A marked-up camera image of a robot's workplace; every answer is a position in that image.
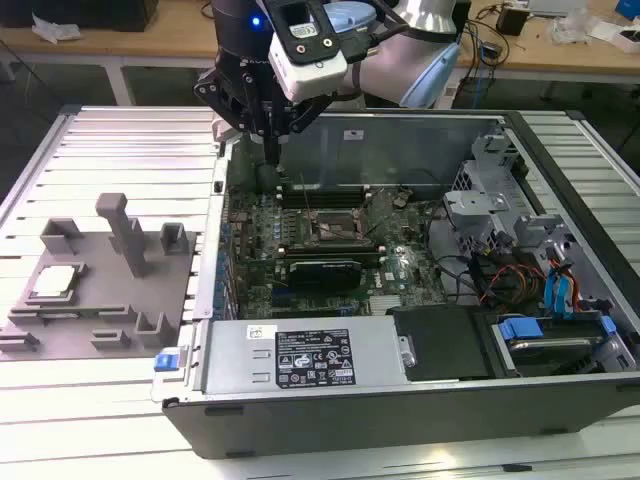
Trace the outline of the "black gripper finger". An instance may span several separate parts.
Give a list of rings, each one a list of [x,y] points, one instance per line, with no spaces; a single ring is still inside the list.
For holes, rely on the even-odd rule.
[[[232,129],[260,140],[264,163],[273,164],[272,129],[254,73],[241,70],[231,79],[222,70],[210,70],[201,76],[194,92]]]
[[[281,139],[291,133],[300,133],[308,127],[329,105],[330,95],[320,95],[294,103],[280,93],[273,99],[273,164],[281,155]]]

